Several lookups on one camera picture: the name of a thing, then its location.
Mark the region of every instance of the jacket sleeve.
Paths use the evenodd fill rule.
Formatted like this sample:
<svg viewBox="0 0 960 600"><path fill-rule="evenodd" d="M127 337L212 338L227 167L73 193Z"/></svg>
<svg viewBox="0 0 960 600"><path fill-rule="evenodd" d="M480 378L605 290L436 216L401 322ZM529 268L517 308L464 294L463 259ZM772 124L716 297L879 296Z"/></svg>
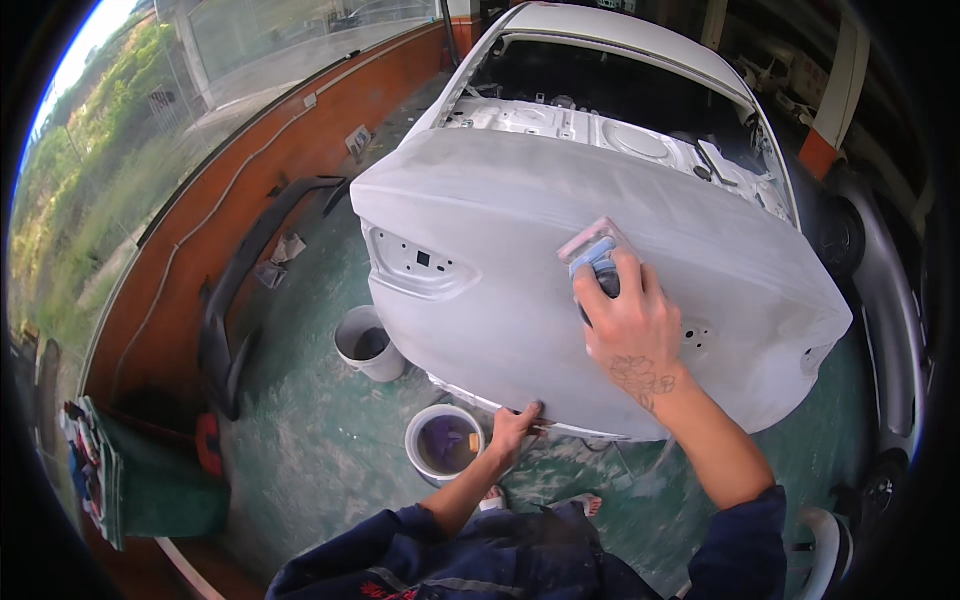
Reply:
<svg viewBox="0 0 960 600"><path fill-rule="evenodd" d="M370 568L383 558L397 535L428 545L446 540L443 530L433 519L433 513L420 504L395 513L382 511L284 565L270 584L267 598L277 598L326 579Z"/></svg>
<svg viewBox="0 0 960 600"><path fill-rule="evenodd" d="M786 585L782 486L713 516L707 541L690 561L686 600L781 599Z"/></svg>

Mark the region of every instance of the bucket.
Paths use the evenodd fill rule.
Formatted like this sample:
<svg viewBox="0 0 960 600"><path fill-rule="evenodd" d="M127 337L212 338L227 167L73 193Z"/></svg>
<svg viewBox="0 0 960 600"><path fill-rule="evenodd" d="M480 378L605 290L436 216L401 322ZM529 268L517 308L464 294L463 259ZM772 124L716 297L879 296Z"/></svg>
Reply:
<svg viewBox="0 0 960 600"><path fill-rule="evenodd" d="M407 359L396 349L376 308L370 305L349 310L334 330L333 342L351 369L373 381L393 381L407 366Z"/></svg>
<svg viewBox="0 0 960 600"><path fill-rule="evenodd" d="M476 434L478 449L470 449L470 434ZM480 423L462 408L438 404L426 408L407 426L407 456L417 470L438 481L459 475L487 447Z"/></svg>

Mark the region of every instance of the car roof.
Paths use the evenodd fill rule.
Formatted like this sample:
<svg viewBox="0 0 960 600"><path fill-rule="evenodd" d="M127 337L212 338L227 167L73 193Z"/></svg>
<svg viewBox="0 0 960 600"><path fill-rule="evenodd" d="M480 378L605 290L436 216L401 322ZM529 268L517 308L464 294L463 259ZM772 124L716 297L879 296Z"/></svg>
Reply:
<svg viewBox="0 0 960 600"><path fill-rule="evenodd" d="M529 3L503 29L585 37L666 59L750 98L747 86L720 55L692 39L616 12L567 4Z"/></svg>

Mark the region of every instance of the hand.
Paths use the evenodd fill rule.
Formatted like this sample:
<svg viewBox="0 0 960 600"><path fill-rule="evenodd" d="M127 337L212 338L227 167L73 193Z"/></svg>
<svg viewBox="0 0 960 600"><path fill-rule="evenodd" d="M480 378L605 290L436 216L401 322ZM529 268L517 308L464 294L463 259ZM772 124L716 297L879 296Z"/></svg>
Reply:
<svg viewBox="0 0 960 600"><path fill-rule="evenodd" d="M537 419L543 405L531 402L525 411L520 414L503 407L493 415L493 440L487 451L512 465L527 436L544 436L546 431L537 429L534 425L544 425L546 421Z"/></svg>
<svg viewBox="0 0 960 600"><path fill-rule="evenodd" d="M620 276L620 296L611 299L597 283L590 265L573 278L577 300L593 328L584 325L587 352L610 381L656 415L657 396L673 391L685 372L678 358L680 308L664 293L657 270L629 250L612 253Z"/></svg>

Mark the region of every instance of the right hand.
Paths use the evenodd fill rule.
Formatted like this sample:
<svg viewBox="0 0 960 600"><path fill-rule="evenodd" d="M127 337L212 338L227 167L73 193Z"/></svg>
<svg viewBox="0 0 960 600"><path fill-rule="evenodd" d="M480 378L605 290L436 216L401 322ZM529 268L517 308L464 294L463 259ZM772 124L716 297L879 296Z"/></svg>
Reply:
<svg viewBox="0 0 960 600"><path fill-rule="evenodd" d="M620 276L615 299L590 265L574 274L573 290L593 324L584 325L587 352L614 385L655 416L658 396L669 395L685 373L678 357L680 308L663 293L653 265L623 247L612 258Z"/></svg>

